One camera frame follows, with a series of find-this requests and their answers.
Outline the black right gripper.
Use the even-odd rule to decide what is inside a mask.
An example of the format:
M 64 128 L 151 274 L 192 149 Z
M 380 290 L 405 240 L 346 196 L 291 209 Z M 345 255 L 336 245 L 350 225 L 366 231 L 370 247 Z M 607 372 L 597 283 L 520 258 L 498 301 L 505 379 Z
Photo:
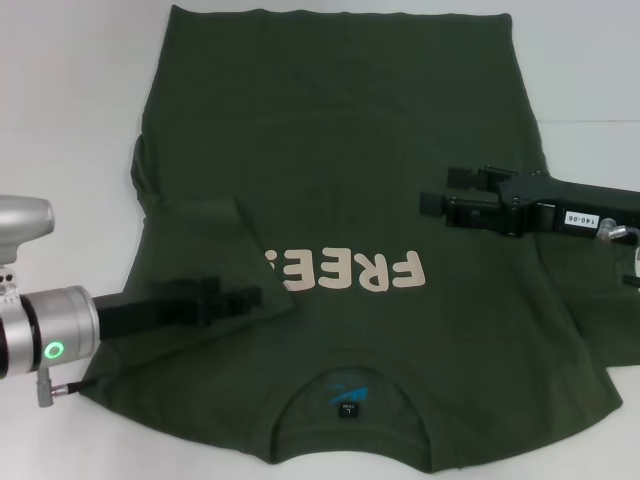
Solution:
M 450 167 L 447 187 L 497 193 L 516 212 L 515 234 L 558 233 L 596 237 L 606 219 L 618 226 L 639 226 L 639 193 L 555 179 L 546 174 L 517 174 L 491 167 Z M 448 227 L 501 231 L 497 202 L 465 200 L 422 192 L 419 213 L 444 217 Z

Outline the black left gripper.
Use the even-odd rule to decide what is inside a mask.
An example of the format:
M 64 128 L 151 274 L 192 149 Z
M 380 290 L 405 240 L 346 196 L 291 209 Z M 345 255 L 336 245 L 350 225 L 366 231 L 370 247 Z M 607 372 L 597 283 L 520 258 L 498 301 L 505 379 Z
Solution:
M 243 313 L 219 320 L 220 326 L 243 326 L 263 318 L 260 299 L 225 298 L 219 293 L 135 298 L 124 293 L 92 298 L 99 319 L 100 339 L 121 338 L 170 326 L 210 325 L 216 314 Z

